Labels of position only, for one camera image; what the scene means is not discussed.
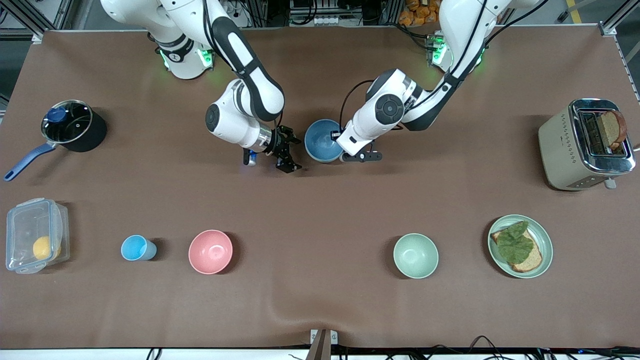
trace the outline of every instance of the brown table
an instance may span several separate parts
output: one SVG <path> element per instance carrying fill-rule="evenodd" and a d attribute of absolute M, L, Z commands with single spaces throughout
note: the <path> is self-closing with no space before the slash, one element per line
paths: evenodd
<path fill-rule="evenodd" d="M 279 29 L 247 37 L 287 96 L 284 124 L 303 138 L 336 119 L 357 82 L 399 67 L 440 78 L 393 28 Z M 34 197 L 70 210 L 70 261 L 41 274 L 0 271 L 0 347 L 266 347 L 331 328 L 358 347 L 640 345 L 640 172 L 581 192 L 551 190 L 537 130 L 579 97 L 603 97 L 640 138 L 638 103 L 614 39 L 591 26 L 513 28 L 424 132 L 380 138 L 380 163 L 329 165 L 293 151 L 293 174 L 209 134 L 204 112 L 234 79 L 182 81 L 144 33 L 47 33 L 33 45 L 0 131 L 3 169 L 42 143 L 48 107 L 82 99 L 109 125 L 100 147 L 59 149 L 0 184 L 1 213 Z M 364 86 L 349 100 L 352 115 Z M 506 276 L 486 249 L 490 224 L 519 213 L 552 237 L 543 276 Z M 230 235 L 223 275 L 200 275 L 187 249 L 200 231 Z M 391 260 L 406 233 L 428 235 L 436 272 L 405 279 Z M 140 233 L 157 259 L 128 263 Z"/>

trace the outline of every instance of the lettuce leaf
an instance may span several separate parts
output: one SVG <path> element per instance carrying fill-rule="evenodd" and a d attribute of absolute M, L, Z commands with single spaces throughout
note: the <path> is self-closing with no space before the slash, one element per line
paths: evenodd
<path fill-rule="evenodd" d="M 526 221 L 515 223 L 498 235 L 498 252 L 508 263 L 523 263 L 533 250 L 533 241 L 524 236 L 528 226 Z"/>

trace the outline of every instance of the pink bowl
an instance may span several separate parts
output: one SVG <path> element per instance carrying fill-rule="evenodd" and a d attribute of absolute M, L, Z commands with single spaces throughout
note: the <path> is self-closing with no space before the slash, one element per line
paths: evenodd
<path fill-rule="evenodd" d="M 198 234 L 189 246 L 189 262 L 205 275 L 222 271 L 231 261 L 233 246 L 229 237 L 218 230 L 206 230 Z"/>

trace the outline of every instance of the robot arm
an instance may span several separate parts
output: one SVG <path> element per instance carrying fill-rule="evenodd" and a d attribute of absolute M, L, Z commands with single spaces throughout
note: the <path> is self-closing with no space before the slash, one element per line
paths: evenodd
<path fill-rule="evenodd" d="M 244 86 L 236 88 L 238 111 L 262 121 L 278 118 L 284 108 L 284 93 L 269 76 L 240 29 L 218 0 L 160 0 L 167 13 L 187 37 L 217 50 Z M 205 8 L 211 21 L 210 33 L 204 24 Z"/>
<path fill-rule="evenodd" d="M 260 123 L 282 114 L 284 93 L 269 76 L 255 52 L 218 0 L 101 0 L 105 11 L 119 22 L 145 27 L 161 48 L 170 70 L 182 79 L 199 76 L 207 66 L 200 48 L 214 49 L 239 77 L 207 110 L 207 129 L 239 144 L 245 165 L 256 154 L 278 158 L 277 168 L 300 168 L 289 154 L 290 143 L 300 143 L 292 129 L 271 130 Z"/>
<path fill-rule="evenodd" d="M 254 165 L 256 154 L 265 152 L 278 158 L 276 168 L 284 172 L 299 169 L 289 153 L 290 143 L 300 143 L 293 130 L 285 126 L 271 130 L 256 120 L 271 122 L 282 114 L 282 88 L 269 76 L 222 5 L 217 0 L 160 2 L 187 37 L 213 47 L 239 77 L 209 106 L 207 129 L 243 147 L 245 165 Z"/>
<path fill-rule="evenodd" d="M 180 79 L 197 78 L 211 63 L 202 56 L 201 43 L 186 37 L 157 0 L 100 0 L 117 22 L 141 26 L 156 41 L 168 69 Z"/>
<path fill-rule="evenodd" d="M 399 69 L 384 72 L 367 90 L 365 105 L 347 123 L 338 144 L 354 156 L 400 121 L 410 131 L 427 129 L 476 66 L 498 14 L 509 6 L 532 6 L 537 1 L 443 0 L 440 26 L 453 61 L 436 88 L 423 90 Z"/>

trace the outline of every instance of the container lid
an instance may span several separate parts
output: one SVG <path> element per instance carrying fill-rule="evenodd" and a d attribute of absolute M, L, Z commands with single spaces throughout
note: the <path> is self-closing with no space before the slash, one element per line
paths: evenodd
<path fill-rule="evenodd" d="M 93 112 L 80 100 L 55 104 L 42 119 L 40 130 L 47 140 L 68 143 L 84 134 L 91 124 Z"/>
<path fill-rule="evenodd" d="M 60 254 L 62 217 L 53 200 L 32 199 L 6 216 L 6 268 L 32 274 Z"/>

